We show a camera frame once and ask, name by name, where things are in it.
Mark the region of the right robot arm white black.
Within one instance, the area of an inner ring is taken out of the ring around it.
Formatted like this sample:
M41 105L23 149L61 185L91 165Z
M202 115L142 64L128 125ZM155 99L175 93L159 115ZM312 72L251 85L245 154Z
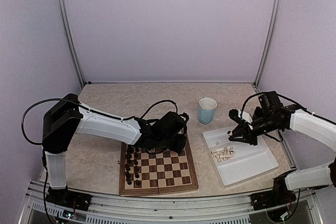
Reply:
M241 142L256 146L258 137L267 136L273 131L292 130L302 133L335 151L335 123L318 116L296 101L283 105L283 95L276 91L260 92L255 95L260 105L253 115L244 109L232 109L229 118L237 126L228 132L231 142ZM273 205L281 204L288 198L290 191L303 188L335 186L335 161L288 172L274 180L275 189L269 192L269 201Z

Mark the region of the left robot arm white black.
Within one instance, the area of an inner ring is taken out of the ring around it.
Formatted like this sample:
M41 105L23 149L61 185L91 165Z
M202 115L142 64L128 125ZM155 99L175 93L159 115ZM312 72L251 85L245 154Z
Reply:
M186 145L189 115L169 111L159 119L128 118L97 110L68 94L57 99L43 118L43 151L53 197L66 206L73 201L67 189L65 154L75 134L116 140L146 151L181 153Z

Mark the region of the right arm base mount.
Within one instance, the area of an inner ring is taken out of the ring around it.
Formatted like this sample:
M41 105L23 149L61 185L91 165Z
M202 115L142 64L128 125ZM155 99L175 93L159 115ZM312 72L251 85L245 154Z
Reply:
M254 210L280 206L297 200L293 190L287 189L284 176L274 179L271 190L254 193L250 196L250 199Z

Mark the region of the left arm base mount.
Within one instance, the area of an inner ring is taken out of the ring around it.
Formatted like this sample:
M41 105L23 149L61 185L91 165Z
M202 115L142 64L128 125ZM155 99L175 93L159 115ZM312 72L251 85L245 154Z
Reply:
M65 189L48 189L46 201L73 210L88 211L91 195Z

